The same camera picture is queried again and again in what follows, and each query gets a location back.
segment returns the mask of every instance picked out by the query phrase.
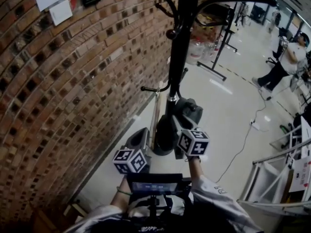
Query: shoe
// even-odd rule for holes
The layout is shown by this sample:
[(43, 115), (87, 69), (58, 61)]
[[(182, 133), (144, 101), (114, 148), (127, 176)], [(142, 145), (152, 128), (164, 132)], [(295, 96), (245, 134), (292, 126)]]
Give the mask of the shoe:
[(263, 87), (264, 87), (268, 92), (272, 93), (272, 90), (270, 90), (270, 89), (268, 88), (267, 85), (264, 85)]
[(258, 79), (256, 79), (256, 78), (252, 78), (252, 82), (253, 82), (253, 84), (258, 88), (258, 89), (261, 89), (261, 86), (258, 84)]

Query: power strip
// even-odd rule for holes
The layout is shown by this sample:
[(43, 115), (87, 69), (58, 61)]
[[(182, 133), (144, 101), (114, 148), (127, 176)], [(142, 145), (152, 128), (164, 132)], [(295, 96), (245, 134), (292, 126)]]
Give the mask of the power strip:
[(259, 124), (258, 123), (256, 123), (256, 122), (254, 122), (254, 120), (251, 120), (250, 122), (249, 122), (249, 124), (254, 128), (254, 129), (256, 129), (256, 130), (260, 130), (260, 126), (259, 126)]

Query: white sleeve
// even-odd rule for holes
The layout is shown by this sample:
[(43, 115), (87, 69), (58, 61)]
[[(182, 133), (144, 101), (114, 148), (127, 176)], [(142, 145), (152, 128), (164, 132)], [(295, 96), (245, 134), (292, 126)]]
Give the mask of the white sleeve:
[(111, 216), (122, 214), (122, 210), (114, 205), (99, 206), (85, 218), (77, 222), (63, 233), (85, 233), (87, 229), (99, 221), (105, 221)]
[(300, 49), (299, 51), (295, 52), (297, 61), (300, 62), (302, 60), (304, 60), (307, 56), (307, 53), (304, 49)]
[(199, 180), (192, 183), (191, 191), (195, 201), (208, 202), (220, 209), (237, 232), (263, 232), (226, 191), (205, 176), (201, 175)]

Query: brick wall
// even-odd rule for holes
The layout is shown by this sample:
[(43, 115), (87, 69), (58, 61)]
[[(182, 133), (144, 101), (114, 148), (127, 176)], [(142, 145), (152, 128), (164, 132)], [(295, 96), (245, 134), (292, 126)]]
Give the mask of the brick wall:
[(54, 26), (35, 0), (0, 0), (1, 225), (69, 199), (150, 96), (139, 88), (167, 78), (172, 20), (155, 1), (78, 0)]

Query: green strap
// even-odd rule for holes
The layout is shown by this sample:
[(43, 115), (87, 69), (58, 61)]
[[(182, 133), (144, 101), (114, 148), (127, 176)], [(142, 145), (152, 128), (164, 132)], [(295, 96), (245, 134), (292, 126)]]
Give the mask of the green strap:
[(133, 194), (133, 193), (131, 193), (131, 192), (123, 192), (123, 191), (121, 191), (119, 186), (117, 186), (117, 191), (118, 191), (118, 192), (121, 192), (121, 193), (123, 193), (123, 194), (126, 194), (126, 195), (128, 195), (128, 196), (131, 196), (131, 195)]

